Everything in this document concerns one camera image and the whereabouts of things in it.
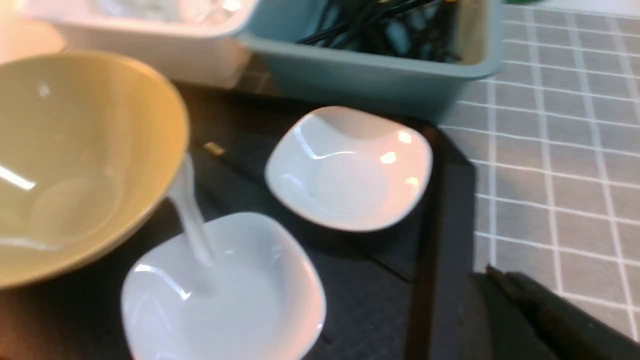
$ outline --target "white plastic container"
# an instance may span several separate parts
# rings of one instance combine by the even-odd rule
[[[22,15],[51,23],[73,50],[127,55],[171,79],[232,88],[250,58],[233,38],[259,0],[221,0],[233,9],[219,24],[188,24],[101,15],[87,0],[18,0]]]

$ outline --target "yellow bowl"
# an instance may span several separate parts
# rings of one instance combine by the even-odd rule
[[[71,270],[163,199],[188,114],[162,75],[106,53],[0,65],[0,288]]]

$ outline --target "white dish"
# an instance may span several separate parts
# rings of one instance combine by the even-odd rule
[[[136,360],[302,358],[324,325],[316,270],[277,222],[238,213],[205,224],[218,249],[207,273],[178,235],[144,255],[122,289]]]
[[[311,222],[374,231],[404,218],[431,175],[433,153],[417,131],[362,111],[310,112],[282,138],[265,178],[288,208]]]
[[[17,13],[53,25],[71,49],[118,53],[141,60],[177,81],[232,88],[251,57],[249,50],[234,36],[247,27],[259,1],[217,1],[223,11],[213,12],[208,21],[199,24],[101,15],[103,11],[93,8],[97,0],[16,0],[15,3]],[[125,3],[174,13],[165,20],[176,18],[176,12],[180,12],[176,1],[111,1],[112,7]]]

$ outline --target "blue plastic container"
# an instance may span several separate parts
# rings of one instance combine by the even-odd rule
[[[295,44],[315,32],[325,1],[262,0],[239,35],[285,96],[438,122],[469,81],[490,76],[500,65],[502,0],[458,0],[459,63]]]

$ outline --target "black table surface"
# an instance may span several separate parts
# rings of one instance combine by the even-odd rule
[[[262,169],[282,135],[317,104],[181,85],[192,125],[196,196],[205,219],[238,211],[283,224],[314,262],[327,296],[323,335],[305,359],[459,359],[458,322],[473,262],[475,169],[437,129],[421,202],[400,223],[368,234],[300,219],[266,190]],[[224,158],[204,151],[214,141]],[[130,359],[120,319],[124,278],[144,253],[181,232],[163,202],[123,245],[83,268],[0,290],[0,359]]]

